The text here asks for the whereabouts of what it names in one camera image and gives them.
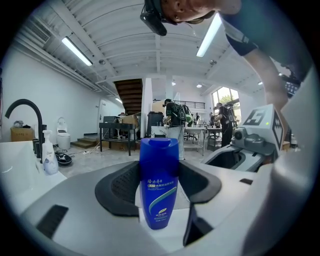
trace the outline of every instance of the white toilet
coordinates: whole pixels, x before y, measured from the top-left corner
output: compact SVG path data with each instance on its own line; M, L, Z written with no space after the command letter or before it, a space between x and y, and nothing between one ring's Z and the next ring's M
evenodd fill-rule
M61 150L68 150L70 149L70 134L67 133L67 124L66 120L63 117L58 119L58 123L56 126L56 140L58 142L58 147Z

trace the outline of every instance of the black fisheye border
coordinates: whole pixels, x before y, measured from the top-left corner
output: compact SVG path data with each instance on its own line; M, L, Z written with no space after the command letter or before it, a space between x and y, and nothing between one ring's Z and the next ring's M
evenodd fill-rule
M43 2L42 0L4 0L1 2L0 63L24 20ZM307 2L307 4L296 2L294 4L292 1L285 0L274 0L272 2L276 2L295 25L312 55L318 74L320 74L320 34L319 27L317 27L317 24L319 24L319 11L316 5L312 4L312 2ZM314 107L320 109L320 103L315 102ZM307 116L301 116L300 118L303 123L307 122ZM315 182L314 188L298 220L267 255L280 255L280 253L291 255L291 253L300 254L302 252L305 255L311 255L319 250L318 241L316 241L318 237L316 235L317 226L319 225L318 194L319 179ZM49 255L36 241L30 239L26 231L19 224L19 221L14 217L4 198L2 187L0 187L0 213L1 250L3 252L10 252L10 254L23 252L32 255Z

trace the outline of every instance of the black headset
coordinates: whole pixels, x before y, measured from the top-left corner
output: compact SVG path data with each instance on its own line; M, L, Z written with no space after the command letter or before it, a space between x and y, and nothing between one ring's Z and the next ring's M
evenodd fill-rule
M167 29L163 23L178 25L176 22L167 20L161 13L161 0L144 0L140 19L151 29L152 32L164 37L167 34Z

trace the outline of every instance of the white pump bottle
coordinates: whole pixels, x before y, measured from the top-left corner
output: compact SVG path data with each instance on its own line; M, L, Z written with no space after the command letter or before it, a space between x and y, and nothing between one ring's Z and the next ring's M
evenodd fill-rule
M51 130L43 130L45 142L42 143L42 163L44 171L48 175L56 174L58 172L58 161L55 155L54 146L49 141Z

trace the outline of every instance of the black pants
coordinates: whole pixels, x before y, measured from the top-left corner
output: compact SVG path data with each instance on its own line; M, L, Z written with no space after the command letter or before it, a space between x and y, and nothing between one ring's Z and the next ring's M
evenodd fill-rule
M230 144L231 138L232 138L232 133L233 133L232 125L229 125L226 129L224 129L222 127L221 148Z

